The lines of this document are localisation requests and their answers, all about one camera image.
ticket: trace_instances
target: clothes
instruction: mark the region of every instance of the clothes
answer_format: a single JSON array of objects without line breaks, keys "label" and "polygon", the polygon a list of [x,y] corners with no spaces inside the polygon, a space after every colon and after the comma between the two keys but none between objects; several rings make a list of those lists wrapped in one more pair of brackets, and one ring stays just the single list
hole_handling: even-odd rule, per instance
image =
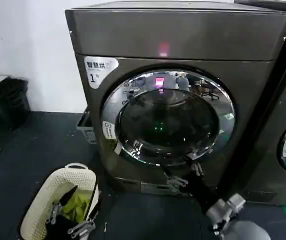
[{"label": "clothes", "polygon": [[63,206],[62,216],[77,223],[82,222],[89,207],[91,195],[92,191],[77,189],[67,204]]}]

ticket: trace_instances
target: gray plastic crate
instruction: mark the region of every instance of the gray plastic crate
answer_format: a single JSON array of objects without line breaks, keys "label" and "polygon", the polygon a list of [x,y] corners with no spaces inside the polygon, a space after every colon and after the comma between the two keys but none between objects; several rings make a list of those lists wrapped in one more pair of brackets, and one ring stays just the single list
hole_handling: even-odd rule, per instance
[{"label": "gray plastic crate", "polygon": [[94,133],[94,128],[92,125],[91,114],[88,108],[86,108],[85,112],[83,113],[83,116],[78,122],[76,129],[83,132],[89,144],[97,143],[95,133]]}]

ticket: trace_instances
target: dark floor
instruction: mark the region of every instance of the dark floor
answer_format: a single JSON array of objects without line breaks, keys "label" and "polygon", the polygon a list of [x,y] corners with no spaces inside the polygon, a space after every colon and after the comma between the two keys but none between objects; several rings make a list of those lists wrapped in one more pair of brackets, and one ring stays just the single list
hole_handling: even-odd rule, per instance
[{"label": "dark floor", "polygon": [[[113,191],[105,181],[97,147],[75,129],[81,115],[31,113],[20,129],[0,130],[0,240],[19,238],[19,226],[33,197],[55,169],[71,162],[92,168],[103,194],[98,229],[90,239],[210,240],[209,222],[196,202],[187,197]],[[286,216],[281,207],[249,204],[241,219],[265,228],[273,240],[286,239]]]}]

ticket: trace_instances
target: white wall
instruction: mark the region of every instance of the white wall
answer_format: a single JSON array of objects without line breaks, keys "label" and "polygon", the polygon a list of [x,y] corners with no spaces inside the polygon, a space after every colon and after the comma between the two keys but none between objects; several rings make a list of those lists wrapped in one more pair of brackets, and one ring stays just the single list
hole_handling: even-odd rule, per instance
[{"label": "white wall", "polygon": [[102,2],[107,0],[0,0],[0,75],[29,81],[33,111],[84,111],[64,9]]}]

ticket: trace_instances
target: adjacent washing machine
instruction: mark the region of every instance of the adjacent washing machine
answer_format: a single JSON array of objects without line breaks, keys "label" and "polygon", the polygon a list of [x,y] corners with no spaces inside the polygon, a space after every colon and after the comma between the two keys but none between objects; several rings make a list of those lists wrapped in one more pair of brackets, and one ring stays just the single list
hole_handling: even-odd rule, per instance
[{"label": "adjacent washing machine", "polygon": [[286,38],[286,12],[195,1],[66,11],[101,161],[127,190],[169,193],[184,157],[216,186]]},{"label": "adjacent washing machine", "polygon": [[[286,1],[238,2],[286,11]],[[247,162],[239,171],[238,178],[233,180],[232,192],[241,191],[247,200],[253,202],[286,205],[286,41],[270,80],[270,87],[264,90],[266,94],[263,92],[259,101],[260,110],[254,111],[257,113],[256,121],[249,124],[252,125],[249,131],[257,131],[257,134],[255,138],[244,140],[236,150],[233,160],[247,158]]]}]

